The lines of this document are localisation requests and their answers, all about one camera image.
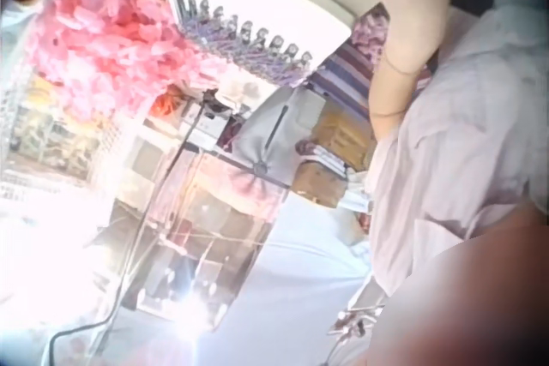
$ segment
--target striped fabric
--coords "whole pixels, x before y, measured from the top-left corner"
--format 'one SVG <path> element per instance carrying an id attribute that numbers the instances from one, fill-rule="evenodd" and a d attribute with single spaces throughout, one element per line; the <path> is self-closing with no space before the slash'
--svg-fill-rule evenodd
<path id="1" fill-rule="evenodd" d="M 371 78 L 383 50 L 388 26 L 389 19 L 382 9 L 380 11 L 380 6 L 362 16 L 351 38 L 310 76 L 309 88 L 368 119 Z M 416 94 L 425 88 L 430 79 L 431 71 L 425 67 L 419 76 Z"/>

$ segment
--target pink flowers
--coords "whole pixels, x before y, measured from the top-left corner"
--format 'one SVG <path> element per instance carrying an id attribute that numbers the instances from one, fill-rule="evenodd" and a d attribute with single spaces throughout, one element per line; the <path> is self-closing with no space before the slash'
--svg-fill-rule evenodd
<path id="1" fill-rule="evenodd" d="M 165 0 L 55 0 L 39 18 L 31 53 L 82 120 L 135 113 L 175 81 L 217 87 L 227 67 L 182 37 Z"/>

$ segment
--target wire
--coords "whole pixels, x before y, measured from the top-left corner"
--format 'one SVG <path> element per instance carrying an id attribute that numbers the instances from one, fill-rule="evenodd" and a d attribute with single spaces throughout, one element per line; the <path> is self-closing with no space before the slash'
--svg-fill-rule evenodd
<path id="1" fill-rule="evenodd" d="M 172 162 L 169 164 L 169 166 L 166 170 L 166 173 L 164 174 L 162 179 L 159 181 L 159 183 L 154 186 L 154 192 L 148 200 L 147 207 L 145 208 L 145 211 L 143 212 L 143 215 L 142 215 L 142 217 L 139 221 L 139 225 L 137 226 L 136 235 L 133 237 L 131 245 L 130 245 L 130 249 L 129 249 L 127 255 L 126 255 L 126 258 L 124 259 L 124 265 L 123 265 L 122 273 L 120 275 L 120 283 L 118 285 L 118 288 L 117 288 L 117 291 L 116 291 L 116 294 L 115 294 L 115 297 L 114 297 L 114 303 L 112 305 L 111 311 L 109 312 L 108 316 L 103 321 L 98 321 L 96 323 L 83 325 L 83 326 L 75 327 L 75 328 L 68 329 L 68 330 L 63 330 L 63 331 L 57 332 L 53 336 L 51 336 L 50 341 L 48 343 L 48 346 L 46 348 L 49 352 L 48 353 L 48 355 L 49 355 L 48 356 L 49 366 L 55 366 L 55 342 L 57 341 L 57 339 L 62 338 L 64 336 L 70 336 L 71 334 L 74 334 L 74 333 L 86 332 L 87 330 L 92 330 L 92 329 L 95 329 L 97 327 L 102 327 L 104 325 L 107 325 L 114 318 L 116 313 L 118 312 L 118 310 L 120 308 L 120 304 L 122 302 L 124 287 L 125 287 L 125 284 L 126 284 L 126 278 L 128 277 L 128 272 L 130 271 L 130 264 L 136 256 L 137 246 L 139 245 L 139 242 L 142 238 L 142 234 L 145 231 L 145 228 L 147 227 L 148 211 L 149 211 L 150 207 L 152 206 L 152 204 L 154 203 L 154 201 L 156 201 L 156 197 L 158 197 L 160 191 L 164 188 L 164 185 L 166 184 L 167 178 L 170 176 L 170 174 L 172 173 L 173 168 L 175 167 L 175 165 L 177 164 L 179 158 L 183 154 L 185 143 L 187 142 L 187 140 L 189 140 L 190 134 L 192 133 L 192 131 L 197 126 L 198 121 L 199 121 L 199 119 L 200 119 L 200 117 L 201 117 L 201 115 L 204 111 L 204 107 L 205 107 L 205 102 L 203 100 L 201 105 L 200 105 L 200 110 L 199 110 L 198 114 L 196 115 L 196 117 L 193 121 L 193 124 L 190 126 L 189 130 L 185 134 L 185 137 L 183 138 L 181 146 L 179 147 L 178 151 L 176 152 Z"/>

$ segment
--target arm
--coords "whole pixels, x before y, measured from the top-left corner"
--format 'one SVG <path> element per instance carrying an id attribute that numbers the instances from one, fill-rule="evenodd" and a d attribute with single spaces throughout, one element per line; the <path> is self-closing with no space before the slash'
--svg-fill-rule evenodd
<path id="1" fill-rule="evenodd" d="M 371 82 L 371 125 L 378 140 L 404 117 L 419 72 L 442 42 L 449 0 L 382 0 L 390 15 L 381 63 Z"/>

